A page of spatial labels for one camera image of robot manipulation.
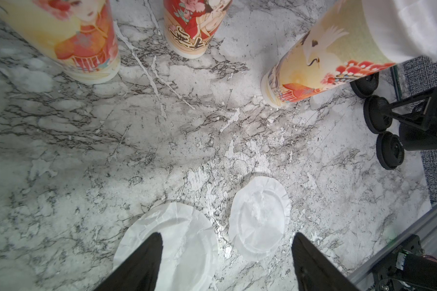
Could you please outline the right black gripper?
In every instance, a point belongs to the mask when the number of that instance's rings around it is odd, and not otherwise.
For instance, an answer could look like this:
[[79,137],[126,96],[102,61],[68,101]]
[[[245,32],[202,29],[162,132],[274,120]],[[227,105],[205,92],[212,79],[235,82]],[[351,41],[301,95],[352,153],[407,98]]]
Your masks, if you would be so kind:
[[414,108],[418,105],[426,107],[423,114],[421,112],[413,112],[400,115],[398,113],[390,112],[387,116],[411,127],[425,127],[427,132],[437,137],[437,87],[400,101],[390,103],[387,108],[396,109],[404,106]]

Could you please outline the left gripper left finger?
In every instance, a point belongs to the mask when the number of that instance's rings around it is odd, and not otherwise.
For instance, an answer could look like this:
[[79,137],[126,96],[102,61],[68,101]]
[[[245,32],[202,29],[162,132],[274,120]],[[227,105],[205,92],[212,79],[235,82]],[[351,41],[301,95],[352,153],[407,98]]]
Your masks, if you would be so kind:
[[153,291],[159,276],[163,240],[151,234],[95,291]]

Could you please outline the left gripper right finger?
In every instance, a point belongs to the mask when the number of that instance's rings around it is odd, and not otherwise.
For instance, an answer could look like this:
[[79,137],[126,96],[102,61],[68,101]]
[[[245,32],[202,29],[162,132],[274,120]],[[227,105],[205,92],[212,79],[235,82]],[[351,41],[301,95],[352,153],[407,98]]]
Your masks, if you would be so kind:
[[357,289],[300,232],[293,238],[291,253],[300,291],[355,291]]

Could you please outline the black cup lid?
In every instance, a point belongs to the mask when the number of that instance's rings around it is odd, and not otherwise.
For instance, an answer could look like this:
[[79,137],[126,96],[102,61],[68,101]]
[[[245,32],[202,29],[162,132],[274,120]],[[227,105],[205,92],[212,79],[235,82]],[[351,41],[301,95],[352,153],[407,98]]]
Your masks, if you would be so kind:
[[381,109],[390,103],[384,98],[373,95],[365,100],[364,119],[369,130],[374,134],[384,133],[393,119],[381,112]]
[[379,73],[352,81],[350,85],[357,97],[362,99],[369,98],[379,86]]
[[405,150],[398,135],[384,132],[378,135],[376,155],[379,163],[386,170],[395,170],[404,162]]

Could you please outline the yellow patterned paper cup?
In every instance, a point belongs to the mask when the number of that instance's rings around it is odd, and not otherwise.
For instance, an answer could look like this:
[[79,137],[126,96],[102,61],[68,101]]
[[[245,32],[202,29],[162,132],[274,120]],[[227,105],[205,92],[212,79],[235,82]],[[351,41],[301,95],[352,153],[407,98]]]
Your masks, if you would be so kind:
[[0,1],[0,19],[76,81],[101,84],[120,70],[109,1]]

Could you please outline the red patterned paper cup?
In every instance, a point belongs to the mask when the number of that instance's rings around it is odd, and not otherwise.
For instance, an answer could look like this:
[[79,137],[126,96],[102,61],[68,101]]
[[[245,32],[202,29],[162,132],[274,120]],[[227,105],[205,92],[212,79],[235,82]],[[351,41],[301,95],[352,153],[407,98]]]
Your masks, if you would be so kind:
[[172,50],[188,59],[204,55],[232,3],[231,0],[164,0],[165,37]]

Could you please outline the translucent leak-proof paper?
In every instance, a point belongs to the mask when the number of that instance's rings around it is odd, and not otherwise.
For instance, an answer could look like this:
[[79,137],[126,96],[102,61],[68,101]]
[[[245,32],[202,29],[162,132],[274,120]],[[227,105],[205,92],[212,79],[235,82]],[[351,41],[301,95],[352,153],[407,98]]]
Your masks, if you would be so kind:
[[234,196],[229,240],[246,260],[274,254],[290,222],[291,201],[284,186],[270,177],[254,177]]
[[113,269],[155,232],[163,240],[155,289],[207,291],[217,269],[217,235],[203,213],[179,202],[154,207],[127,229],[115,252]]
[[437,62],[437,0],[363,1],[362,8],[372,38],[389,60],[424,56]]

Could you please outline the black mug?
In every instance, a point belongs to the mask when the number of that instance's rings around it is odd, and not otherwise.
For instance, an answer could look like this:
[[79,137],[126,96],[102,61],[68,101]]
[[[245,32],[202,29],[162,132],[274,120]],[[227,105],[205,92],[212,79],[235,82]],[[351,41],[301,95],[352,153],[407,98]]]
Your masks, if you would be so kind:
[[437,137],[401,123],[399,139],[406,151],[437,150]]

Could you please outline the green handled fork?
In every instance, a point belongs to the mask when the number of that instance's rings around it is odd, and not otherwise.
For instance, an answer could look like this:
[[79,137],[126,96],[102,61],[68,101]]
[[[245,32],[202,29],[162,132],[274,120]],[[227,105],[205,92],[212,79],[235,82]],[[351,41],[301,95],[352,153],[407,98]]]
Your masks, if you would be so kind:
[[400,84],[400,80],[399,80],[397,66],[394,65],[390,68],[390,74],[392,77],[392,82],[393,82],[393,87],[395,90],[396,100],[401,101],[403,99],[403,93],[401,90],[401,84]]

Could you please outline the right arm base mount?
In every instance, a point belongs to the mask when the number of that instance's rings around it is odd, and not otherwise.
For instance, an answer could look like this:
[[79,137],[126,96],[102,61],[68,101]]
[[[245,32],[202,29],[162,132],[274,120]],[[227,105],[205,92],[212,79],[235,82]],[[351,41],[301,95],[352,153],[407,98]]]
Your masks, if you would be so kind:
[[437,258],[410,235],[372,269],[376,291],[437,291]]

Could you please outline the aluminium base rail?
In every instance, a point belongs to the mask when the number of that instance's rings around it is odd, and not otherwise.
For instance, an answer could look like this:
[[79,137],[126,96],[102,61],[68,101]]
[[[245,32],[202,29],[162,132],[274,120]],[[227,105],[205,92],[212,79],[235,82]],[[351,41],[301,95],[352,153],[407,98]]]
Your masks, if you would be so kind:
[[437,204],[348,280],[361,291],[437,291]]

